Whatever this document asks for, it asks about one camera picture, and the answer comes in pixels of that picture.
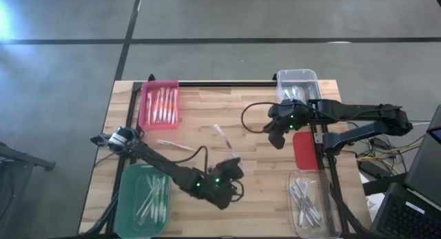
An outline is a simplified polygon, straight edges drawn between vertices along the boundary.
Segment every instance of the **laptop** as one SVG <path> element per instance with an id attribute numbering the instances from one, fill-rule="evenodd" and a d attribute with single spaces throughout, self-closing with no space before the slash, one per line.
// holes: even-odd
<path id="1" fill-rule="evenodd" d="M 407 173 L 390 184 L 370 231 L 399 238 L 441 238 L 441 105 Z"/>

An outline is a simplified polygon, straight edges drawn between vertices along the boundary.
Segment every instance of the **concrete floor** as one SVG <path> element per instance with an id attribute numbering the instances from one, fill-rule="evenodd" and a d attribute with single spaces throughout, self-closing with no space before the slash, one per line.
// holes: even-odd
<path id="1" fill-rule="evenodd" d="M 134 0 L 0 0 L 0 39 L 124 39 Z M 133 37 L 441 37 L 436 0 L 142 0 Z M 0 141 L 55 160 L 36 169 L 8 238 L 74 235 L 121 54 L 116 45 L 0 45 Z M 132 45 L 124 80 L 269 79 L 309 68 L 346 103 L 441 103 L 441 43 Z M 402 138 L 410 143 L 426 126 Z M 414 152 L 405 156 L 410 166 Z"/>

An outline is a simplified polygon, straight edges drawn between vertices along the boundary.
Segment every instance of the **green tray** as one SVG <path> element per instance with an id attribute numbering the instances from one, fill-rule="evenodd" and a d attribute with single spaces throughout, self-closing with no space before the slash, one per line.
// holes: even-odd
<path id="1" fill-rule="evenodd" d="M 147 177 L 156 181 L 158 196 L 148 206 L 155 189 L 150 196 L 151 186 Z M 170 181 L 168 176 L 148 164 L 135 164 L 128 167 L 121 179 L 118 206 L 116 209 L 115 232 L 121 238 L 146 238 L 159 235 L 165 228 L 169 213 Z"/>

